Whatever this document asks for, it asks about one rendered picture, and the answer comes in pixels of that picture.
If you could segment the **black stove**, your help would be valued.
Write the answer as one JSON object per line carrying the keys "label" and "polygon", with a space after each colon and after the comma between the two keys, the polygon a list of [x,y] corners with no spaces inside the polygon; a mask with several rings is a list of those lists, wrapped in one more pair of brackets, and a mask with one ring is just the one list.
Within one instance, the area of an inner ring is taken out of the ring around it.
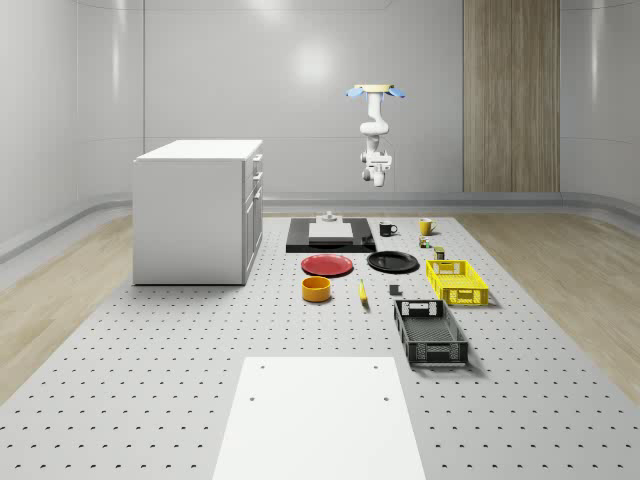
{"label": "black stove", "polygon": [[371,253],[376,245],[365,218],[331,212],[313,218],[292,218],[287,253]]}

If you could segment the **white cabinet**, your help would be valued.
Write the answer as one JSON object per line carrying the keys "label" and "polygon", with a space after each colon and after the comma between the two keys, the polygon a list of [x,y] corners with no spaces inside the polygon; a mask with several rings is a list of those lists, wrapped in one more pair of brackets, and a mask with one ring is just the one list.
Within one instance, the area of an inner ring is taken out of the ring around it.
{"label": "white cabinet", "polygon": [[259,140],[176,140],[133,163],[133,281],[243,285],[262,240]]}

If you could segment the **white board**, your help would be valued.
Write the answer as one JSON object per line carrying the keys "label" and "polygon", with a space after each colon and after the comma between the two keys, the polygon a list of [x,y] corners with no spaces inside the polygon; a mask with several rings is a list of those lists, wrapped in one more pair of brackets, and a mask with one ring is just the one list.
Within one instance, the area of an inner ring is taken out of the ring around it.
{"label": "white board", "polygon": [[425,480],[391,357],[248,357],[213,480]]}

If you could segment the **red plate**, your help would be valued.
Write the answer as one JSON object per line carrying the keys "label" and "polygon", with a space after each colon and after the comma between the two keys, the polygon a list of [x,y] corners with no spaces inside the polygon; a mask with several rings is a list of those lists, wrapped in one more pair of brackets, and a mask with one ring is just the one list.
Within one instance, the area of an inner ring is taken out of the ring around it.
{"label": "red plate", "polygon": [[342,255],[317,254],[303,259],[301,268],[312,276],[337,277],[350,273],[353,263]]}

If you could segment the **yellow bowl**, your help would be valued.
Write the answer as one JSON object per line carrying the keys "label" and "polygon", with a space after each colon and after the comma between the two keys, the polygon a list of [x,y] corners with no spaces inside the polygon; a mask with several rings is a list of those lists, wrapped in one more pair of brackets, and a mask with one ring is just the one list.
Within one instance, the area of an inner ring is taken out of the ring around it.
{"label": "yellow bowl", "polygon": [[331,296],[331,281],[322,276],[307,277],[302,281],[302,297],[308,302],[321,303]]}

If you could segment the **black plate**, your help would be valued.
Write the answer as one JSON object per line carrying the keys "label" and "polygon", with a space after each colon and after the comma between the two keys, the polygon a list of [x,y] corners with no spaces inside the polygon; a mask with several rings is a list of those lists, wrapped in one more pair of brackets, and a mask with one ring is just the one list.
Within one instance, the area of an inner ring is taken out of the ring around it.
{"label": "black plate", "polygon": [[371,253],[367,263],[377,271],[390,274],[411,273],[419,269],[419,262],[414,256],[399,251]]}

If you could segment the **dark grey basket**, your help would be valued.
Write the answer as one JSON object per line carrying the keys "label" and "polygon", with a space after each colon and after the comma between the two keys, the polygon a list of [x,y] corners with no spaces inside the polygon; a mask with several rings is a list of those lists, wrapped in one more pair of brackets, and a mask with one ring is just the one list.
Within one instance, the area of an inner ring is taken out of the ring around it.
{"label": "dark grey basket", "polygon": [[468,340],[446,302],[396,300],[394,315],[410,363],[467,363]]}

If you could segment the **yellow basket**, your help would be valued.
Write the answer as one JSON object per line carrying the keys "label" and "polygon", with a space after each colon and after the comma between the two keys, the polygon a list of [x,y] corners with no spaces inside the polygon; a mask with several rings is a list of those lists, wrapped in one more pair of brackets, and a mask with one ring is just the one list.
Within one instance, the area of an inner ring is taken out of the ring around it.
{"label": "yellow basket", "polygon": [[438,299],[449,305],[487,305],[489,288],[466,260],[428,260],[427,278]]}

